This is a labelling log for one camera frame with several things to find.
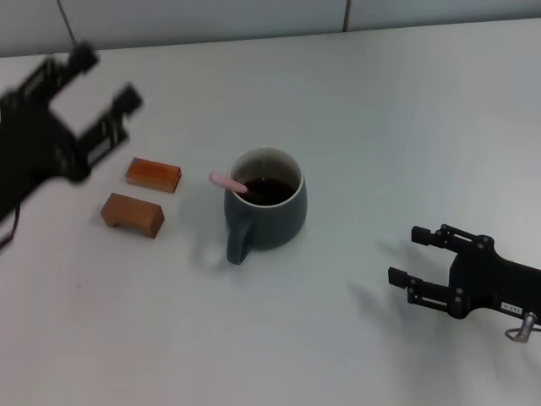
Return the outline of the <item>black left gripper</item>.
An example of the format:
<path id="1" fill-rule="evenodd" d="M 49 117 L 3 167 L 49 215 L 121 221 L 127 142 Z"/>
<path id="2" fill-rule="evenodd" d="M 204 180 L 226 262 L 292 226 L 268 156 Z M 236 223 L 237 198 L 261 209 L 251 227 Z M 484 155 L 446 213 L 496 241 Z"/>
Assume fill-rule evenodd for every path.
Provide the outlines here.
<path id="1" fill-rule="evenodd" d="M 143 105 L 131 83 L 78 140 L 50 109 L 67 85 L 98 62 L 94 47 L 81 42 L 64 62 L 45 58 L 16 91 L 1 97 L 1 218 L 51 178 L 83 182 L 128 140 L 124 121 Z"/>

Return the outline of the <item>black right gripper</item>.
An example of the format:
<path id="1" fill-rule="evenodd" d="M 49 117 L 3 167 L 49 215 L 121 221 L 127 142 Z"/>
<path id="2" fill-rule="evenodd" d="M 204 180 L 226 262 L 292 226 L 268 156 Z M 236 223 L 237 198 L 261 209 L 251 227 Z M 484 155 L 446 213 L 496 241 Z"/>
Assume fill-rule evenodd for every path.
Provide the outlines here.
<path id="1" fill-rule="evenodd" d="M 449 300 L 462 302 L 453 316 L 465 318 L 478 309 L 496 310 L 522 319 L 528 312 L 540 316 L 540 270 L 506 260 L 495 251 L 489 236 L 476 236 L 442 224 L 431 232 L 412 228 L 411 240 L 456 253 L 451 264 L 449 287 L 426 282 L 405 271 L 390 267 L 388 282 L 404 289 L 412 305 L 449 313 Z"/>

